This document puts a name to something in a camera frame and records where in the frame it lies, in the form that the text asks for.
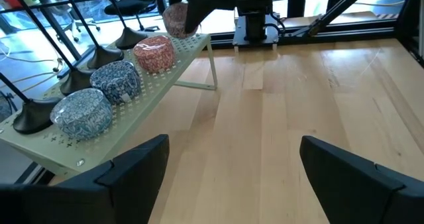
blue patterned bowl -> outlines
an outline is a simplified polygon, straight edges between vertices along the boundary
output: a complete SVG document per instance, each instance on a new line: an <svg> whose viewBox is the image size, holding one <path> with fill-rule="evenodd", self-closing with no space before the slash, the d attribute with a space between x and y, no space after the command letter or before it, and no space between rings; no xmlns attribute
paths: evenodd
<svg viewBox="0 0 424 224"><path fill-rule="evenodd" d="M140 93L141 81L132 63L111 62L90 77L92 87L100 89L112 104L128 102Z"/></svg>
<svg viewBox="0 0 424 224"><path fill-rule="evenodd" d="M87 88L63 98L50 113L50 120L70 137L86 140L111 124L112 105L100 90Z"/></svg>

floor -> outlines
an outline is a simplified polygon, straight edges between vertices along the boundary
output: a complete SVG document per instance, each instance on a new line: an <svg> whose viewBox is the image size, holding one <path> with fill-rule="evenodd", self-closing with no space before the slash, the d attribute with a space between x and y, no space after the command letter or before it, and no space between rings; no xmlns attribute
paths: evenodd
<svg viewBox="0 0 424 224"><path fill-rule="evenodd" d="M173 87L122 150L170 135L150 224L328 223L303 135L424 180L424 69L397 40L217 50L215 65L217 91ZM182 79L212 82L206 53Z"/></svg>

black metal rod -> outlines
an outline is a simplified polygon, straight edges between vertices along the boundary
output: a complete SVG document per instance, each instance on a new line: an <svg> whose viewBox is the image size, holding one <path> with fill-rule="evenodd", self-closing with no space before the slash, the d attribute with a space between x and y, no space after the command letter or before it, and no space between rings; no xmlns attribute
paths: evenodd
<svg viewBox="0 0 424 224"><path fill-rule="evenodd" d="M71 3L72 8L74 9L74 11L75 11L75 13L77 14L77 16L79 17L79 19L81 19L81 23L82 23L82 25L84 26L84 28L87 30L88 35L90 35L90 38L92 39L92 41L93 41L94 45L95 45L96 47L100 48L99 43L96 41L96 39L95 39L95 37L94 37L93 33L91 32L90 28L88 27L87 23L85 22L85 19L84 19L84 17L82 16L82 14L81 14L80 10L77 8L77 5L76 5L75 1L74 1L74 0L68 0L68 1Z"/></svg>
<svg viewBox="0 0 424 224"><path fill-rule="evenodd" d="M40 31L43 33L43 35L47 38L47 40L49 41L49 43L53 46L54 49L56 49L56 51L58 51L59 55L65 61L66 65L68 65L69 69L70 70L76 70L76 68L74 68L72 66L72 64L66 58L65 54L60 50L59 46L54 42L53 38L50 36L50 34L48 34L47 30L44 28L44 26L41 24L41 22L37 19L37 17L31 11L31 9L29 8L29 6L25 3L25 1L24 0L18 0L18 1L24 7L26 13L29 15L29 17L32 19L32 21L34 21L34 23L38 27L38 29L40 29Z"/></svg>
<svg viewBox="0 0 424 224"><path fill-rule="evenodd" d="M15 85L9 81L1 72L0 80L3 81L13 92L15 92L25 103L30 102L30 100L17 88Z"/></svg>
<svg viewBox="0 0 424 224"><path fill-rule="evenodd" d="M121 20L122 24L124 25L124 28L126 28L127 25L124 22L124 17L122 16L121 11L119 10L117 3L115 2L115 0L110 0L110 1L112 2L112 5L116 9L118 16L119 16L119 19Z"/></svg>

